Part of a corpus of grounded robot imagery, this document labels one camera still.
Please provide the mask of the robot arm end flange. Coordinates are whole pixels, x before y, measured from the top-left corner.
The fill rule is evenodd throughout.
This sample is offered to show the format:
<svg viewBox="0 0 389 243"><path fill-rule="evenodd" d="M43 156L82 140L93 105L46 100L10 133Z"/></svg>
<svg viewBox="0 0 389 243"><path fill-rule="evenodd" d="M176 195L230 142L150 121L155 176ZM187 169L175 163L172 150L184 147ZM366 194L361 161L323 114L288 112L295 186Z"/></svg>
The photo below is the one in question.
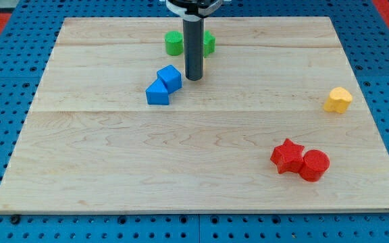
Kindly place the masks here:
<svg viewBox="0 0 389 243"><path fill-rule="evenodd" d="M224 0L165 0L166 7L184 19L207 18L217 11Z"/></svg>

